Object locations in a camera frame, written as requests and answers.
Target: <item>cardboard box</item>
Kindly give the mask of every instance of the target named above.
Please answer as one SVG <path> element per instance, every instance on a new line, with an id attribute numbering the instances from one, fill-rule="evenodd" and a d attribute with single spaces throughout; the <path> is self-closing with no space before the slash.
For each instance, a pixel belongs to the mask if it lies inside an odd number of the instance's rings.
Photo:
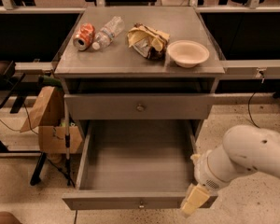
<path id="1" fill-rule="evenodd" d="M 29 118 L 20 132 L 30 131 L 38 126 L 39 149 L 45 153 L 66 153 L 65 128 L 60 127 L 64 118 L 63 92 L 55 87 L 44 87 L 39 93 Z M 81 153 L 82 137 L 77 126 L 69 128 L 70 152 Z"/>

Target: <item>gray cabinet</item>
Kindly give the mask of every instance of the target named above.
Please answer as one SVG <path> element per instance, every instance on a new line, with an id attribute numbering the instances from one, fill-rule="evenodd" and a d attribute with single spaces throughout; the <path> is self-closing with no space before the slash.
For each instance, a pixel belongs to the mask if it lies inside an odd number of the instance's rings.
<path id="1" fill-rule="evenodd" d="M 71 209 L 178 208 L 193 177 L 190 155 L 224 74 L 192 7 L 88 7 L 79 24 L 96 29 L 121 16 L 126 31 L 106 49 L 80 52 L 72 41 L 55 74 L 83 137 Z M 191 69 L 168 57 L 149 61 L 127 46 L 137 22 L 204 44 L 207 62 Z"/>

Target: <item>drawer front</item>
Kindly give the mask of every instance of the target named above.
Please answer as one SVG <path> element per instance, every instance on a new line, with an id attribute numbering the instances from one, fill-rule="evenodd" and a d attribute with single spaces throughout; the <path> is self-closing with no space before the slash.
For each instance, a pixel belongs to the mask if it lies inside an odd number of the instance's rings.
<path id="1" fill-rule="evenodd" d="M 212 94 L 67 94 L 73 119 L 207 119 Z"/>
<path id="2" fill-rule="evenodd" d="M 179 208 L 184 198 L 183 192 L 168 195 L 168 193 L 80 191 L 63 195 L 63 200 L 71 210 Z"/>

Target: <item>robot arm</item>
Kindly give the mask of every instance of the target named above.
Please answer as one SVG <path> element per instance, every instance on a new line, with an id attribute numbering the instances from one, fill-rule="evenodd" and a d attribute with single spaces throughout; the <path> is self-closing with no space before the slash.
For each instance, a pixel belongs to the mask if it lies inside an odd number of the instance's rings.
<path id="1" fill-rule="evenodd" d="M 225 133 L 222 146 L 192 159 L 198 185 L 190 186 L 182 203 L 186 216 L 207 201 L 210 191 L 227 187 L 237 177 L 263 172 L 280 178 L 280 133 L 234 126 Z"/>

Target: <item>white bowl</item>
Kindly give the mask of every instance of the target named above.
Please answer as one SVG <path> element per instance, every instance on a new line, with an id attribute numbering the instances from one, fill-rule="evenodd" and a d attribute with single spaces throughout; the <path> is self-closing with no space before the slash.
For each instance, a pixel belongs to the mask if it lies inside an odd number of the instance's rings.
<path id="1" fill-rule="evenodd" d="M 180 40 L 169 44 L 168 54 L 178 65 L 191 68 L 204 63 L 209 57 L 208 49 L 197 42 Z"/>

